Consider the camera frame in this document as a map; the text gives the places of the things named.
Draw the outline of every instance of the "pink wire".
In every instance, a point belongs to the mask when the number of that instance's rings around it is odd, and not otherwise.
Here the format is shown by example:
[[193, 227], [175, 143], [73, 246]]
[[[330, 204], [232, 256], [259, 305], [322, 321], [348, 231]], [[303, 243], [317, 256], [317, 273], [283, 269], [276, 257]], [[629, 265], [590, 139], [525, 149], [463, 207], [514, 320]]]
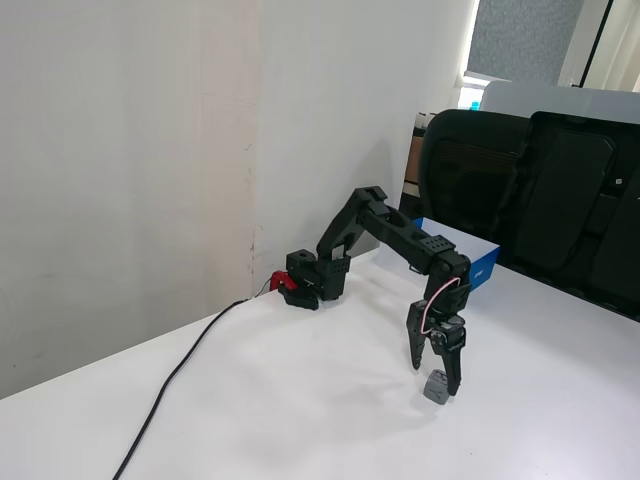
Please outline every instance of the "pink wire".
[[422, 333], [423, 335], [426, 335], [431, 331], [431, 329], [427, 330], [426, 332], [424, 331], [424, 324], [427, 322], [427, 312], [431, 308], [431, 304], [438, 297], [438, 295], [440, 295], [449, 285], [452, 285], [456, 282], [458, 283], [458, 285], [460, 285], [460, 277], [453, 277], [451, 280], [448, 280], [436, 291], [436, 293], [433, 294], [433, 296], [427, 302], [427, 306], [424, 307], [424, 312], [422, 313], [422, 327], [420, 327], [420, 333]]

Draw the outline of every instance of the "gray object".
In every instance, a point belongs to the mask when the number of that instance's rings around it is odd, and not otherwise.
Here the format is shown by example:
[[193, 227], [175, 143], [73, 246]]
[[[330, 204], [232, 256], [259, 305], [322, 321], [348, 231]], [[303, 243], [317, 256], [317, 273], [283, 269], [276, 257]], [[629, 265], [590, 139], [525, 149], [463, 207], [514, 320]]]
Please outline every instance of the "gray object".
[[424, 386], [424, 396], [438, 405], [444, 405], [449, 400], [447, 383], [447, 375], [442, 370], [434, 370]]
[[583, 0], [482, 0], [468, 70], [557, 85]]

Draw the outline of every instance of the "small gray block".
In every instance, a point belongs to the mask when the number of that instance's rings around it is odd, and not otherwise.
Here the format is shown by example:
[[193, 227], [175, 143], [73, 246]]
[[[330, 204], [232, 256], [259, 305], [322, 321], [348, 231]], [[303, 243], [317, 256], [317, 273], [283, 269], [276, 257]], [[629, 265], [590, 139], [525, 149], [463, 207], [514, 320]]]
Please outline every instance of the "small gray block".
[[434, 370], [424, 386], [424, 396], [438, 405], [444, 405], [449, 400], [447, 375], [442, 370]]

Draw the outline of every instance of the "blue box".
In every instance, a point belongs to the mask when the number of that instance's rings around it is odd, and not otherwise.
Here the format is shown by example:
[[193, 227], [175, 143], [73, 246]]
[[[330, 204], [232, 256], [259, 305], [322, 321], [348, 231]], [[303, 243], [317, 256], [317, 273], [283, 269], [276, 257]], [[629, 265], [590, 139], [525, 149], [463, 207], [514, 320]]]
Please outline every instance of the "blue box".
[[[471, 281], [472, 290], [475, 290], [491, 278], [493, 267], [498, 259], [498, 253], [500, 253], [498, 245], [428, 218], [417, 219], [414, 223], [429, 235], [442, 235], [456, 245], [458, 253], [469, 257], [469, 260], [471, 260], [469, 280]], [[427, 286], [428, 277], [410, 270], [408, 262], [387, 245], [380, 245], [375, 262], [385, 270], [406, 278], [421, 288], [426, 288]]]

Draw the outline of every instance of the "red component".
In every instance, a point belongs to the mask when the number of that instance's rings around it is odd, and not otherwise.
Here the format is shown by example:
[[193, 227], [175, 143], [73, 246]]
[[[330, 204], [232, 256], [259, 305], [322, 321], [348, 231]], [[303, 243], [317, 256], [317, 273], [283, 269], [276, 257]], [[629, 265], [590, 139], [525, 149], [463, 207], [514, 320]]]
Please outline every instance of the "red component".
[[295, 290], [298, 288], [296, 282], [291, 280], [291, 277], [287, 272], [283, 272], [282, 270], [277, 270], [273, 272], [271, 275], [271, 283], [269, 284], [269, 291], [276, 290], [278, 286], [283, 283], [284, 288], [287, 290]]

